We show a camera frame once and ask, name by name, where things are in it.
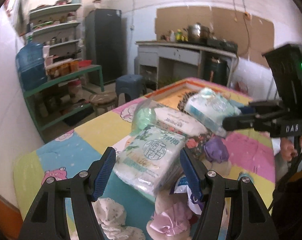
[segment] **blue container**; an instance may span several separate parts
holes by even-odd
[[[35,89],[48,81],[42,49],[42,44],[30,42],[15,57],[19,81],[26,91]]]

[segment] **shelf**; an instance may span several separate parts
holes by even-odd
[[[62,47],[62,46],[70,45],[70,44],[75,44],[75,43],[78,43],[78,42],[79,42],[79,40],[66,41],[66,42],[51,45],[50,49],[54,49],[54,48],[58,48],[58,47]]]
[[[30,11],[30,20],[37,19],[41,16],[56,14],[56,13],[67,13],[75,12],[81,7],[81,3],[71,3],[65,5],[55,5],[46,8],[40,8]]]
[[[62,77],[59,77],[59,78],[56,78],[56,79],[49,80],[48,82],[44,83],[43,85],[41,85],[41,86],[39,86],[35,89],[25,91],[23,93],[23,96],[25,98],[28,98],[28,97],[30,97],[30,96],[46,89],[46,88],[52,87],[52,86],[54,86],[58,83],[61,83],[61,82],[64,82],[64,81],[67,81],[67,80],[70,80],[70,79],[74,79],[74,78],[76,78],[78,76],[81,76],[85,73],[100,70],[100,69],[102,69],[102,67],[100,65],[90,65],[88,67],[81,67],[76,72],[70,73],[68,75],[65,75],[65,76],[62,76]]]
[[[43,131],[47,128],[49,128],[50,126],[53,126],[54,124],[66,119],[67,117],[70,117],[88,107],[90,107],[91,104],[88,103],[88,104],[84,104],[82,106],[79,106],[75,109],[73,109],[72,111],[64,114],[64,115],[61,115],[59,111],[53,113],[53,114],[49,114],[48,117],[38,117],[38,123],[39,123],[39,126],[40,126],[40,130]]]
[[[55,25],[49,25],[46,27],[43,27],[41,29],[33,31],[33,37],[45,34],[45,33],[50,33],[53,31],[60,31],[64,29],[69,29],[69,28],[75,28],[80,24],[80,22],[71,22],[71,23],[60,23],[60,24],[55,24]]]

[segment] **colorful tablecloth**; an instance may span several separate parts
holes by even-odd
[[[139,102],[146,97],[157,98],[163,94],[167,96],[157,101],[176,108],[184,91],[177,88],[185,84],[198,89],[211,87],[215,91],[227,93],[231,100],[244,105],[250,100],[225,87],[188,78],[126,103],[75,128],[16,160],[14,186],[22,218],[25,218],[34,197],[47,177],[54,176],[57,180],[72,178],[78,172],[88,169],[93,161],[100,159],[107,147],[113,146],[129,135],[133,112]],[[270,138],[254,130],[241,130],[233,132],[224,143],[232,164],[231,171],[226,177],[238,179],[243,175],[249,176],[268,206],[272,201],[275,186],[274,156]],[[103,197],[110,197],[122,204],[127,211],[126,224],[141,228],[147,239],[150,239],[145,227],[154,212],[154,204],[151,201],[124,184],[115,174],[111,175]],[[75,224],[70,199],[66,200],[66,207],[69,230],[73,232]]]

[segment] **crumpled cloth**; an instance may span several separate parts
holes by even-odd
[[[111,198],[99,198],[92,203],[97,221],[103,232],[110,240],[145,240],[143,231],[135,227],[127,227],[125,219],[127,213],[122,205]],[[77,232],[71,240],[79,240]]]
[[[190,228],[191,218],[192,211],[189,207],[178,202],[161,214],[154,213],[150,227],[167,236],[174,236]]]
[[[204,145],[206,158],[209,162],[225,162],[229,159],[227,147],[223,144],[220,137],[214,137]]]

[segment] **refrigerator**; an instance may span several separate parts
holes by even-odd
[[[85,18],[86,59],[102,66],[103,82],[110,83],[122,76],[123,38],[121,11],[96,9]],[[89,73],[89,82],[100,85],[99,75]]]

